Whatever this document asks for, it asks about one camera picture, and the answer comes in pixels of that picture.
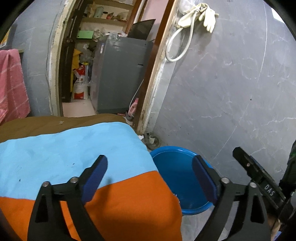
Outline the white rubber gloves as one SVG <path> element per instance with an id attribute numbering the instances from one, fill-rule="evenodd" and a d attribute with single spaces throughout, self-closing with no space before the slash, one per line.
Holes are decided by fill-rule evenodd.
<path id="1" fill-rule="evenodd" d="M 195 4 L 195 1 L 183 1 L 179 4 L 179 11 L 183 16 L 177 22 L 178 27 L 192 27 L 196 21 L 199 21 L 203 23 L 207 32 L 213 33 L 219 14 L 207 3 Z"/>

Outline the red white rice sack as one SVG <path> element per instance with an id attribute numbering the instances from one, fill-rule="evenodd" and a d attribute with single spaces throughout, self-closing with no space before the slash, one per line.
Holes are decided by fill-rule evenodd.
<path id="1" fill-rule="evenodd" d="M 81 100 L 88 99 L 88 76 L 86 66 L 79 64 L 79 67 L 73 70 L 74 81 L 72 89 L 72 99 Z"/>

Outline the wooden shelf unit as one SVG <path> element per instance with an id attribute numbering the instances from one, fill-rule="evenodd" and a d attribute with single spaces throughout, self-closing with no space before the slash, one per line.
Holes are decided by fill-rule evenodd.
<path id="1" fill-rule="evenodd" d="M 81 23 L 126 31 L 133 24 L 139 6 L 140 1 L 89 1 Z"/>

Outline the brown under cloth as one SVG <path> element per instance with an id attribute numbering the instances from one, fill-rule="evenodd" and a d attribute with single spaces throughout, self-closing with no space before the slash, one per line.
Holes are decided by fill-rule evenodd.
<path id="1" fill-rule="evenodd" d="M 122 122 L 125 119 L 115 114 L 96 114 L 84 117 L 34 116 L 9 121 L 1 126 L 1 143 L 17 138 L 59 133 L 72 128 L 91 126 L 98 123 Z"/>

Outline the pink checked cloth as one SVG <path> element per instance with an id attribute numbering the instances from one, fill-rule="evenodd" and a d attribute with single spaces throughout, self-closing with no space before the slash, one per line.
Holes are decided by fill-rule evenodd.
<path id="1" fill-rule="evenodd" d="M 29 98 L 17 49 L 1 51 L 1 124 L 30 113 Z"/>

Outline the blue plastic basin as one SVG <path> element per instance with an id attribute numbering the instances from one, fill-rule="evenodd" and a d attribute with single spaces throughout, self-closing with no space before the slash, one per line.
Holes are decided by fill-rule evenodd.
<path id="1" fill-rule="evenodd" d="M 178 198 L 182 215 L 200 214 L 213 206 L 193 171 L 192 160 L 197 155 L 195 152 L 176 146 L 164 146 L 150 154 L 161 177 Z"/>

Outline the green box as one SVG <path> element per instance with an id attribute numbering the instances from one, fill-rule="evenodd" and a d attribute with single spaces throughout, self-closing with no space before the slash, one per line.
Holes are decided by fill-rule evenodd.
<path id="1" fill-rule="evenodd" d="M 93 38 L 93 31 L 86 31 L 86 30 L 79 30 L 77 33 L 77 39 L 92 39 Z"/>

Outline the blue orange table cloth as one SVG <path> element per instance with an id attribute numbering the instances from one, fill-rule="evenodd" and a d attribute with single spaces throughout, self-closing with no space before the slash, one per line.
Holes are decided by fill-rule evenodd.
<path id="1" fill-rule="evenodd" d="M 128 124 L 1 126 L 1 223 L 21 240 L 181 240 L 181 222 L 177 197 Z"/>

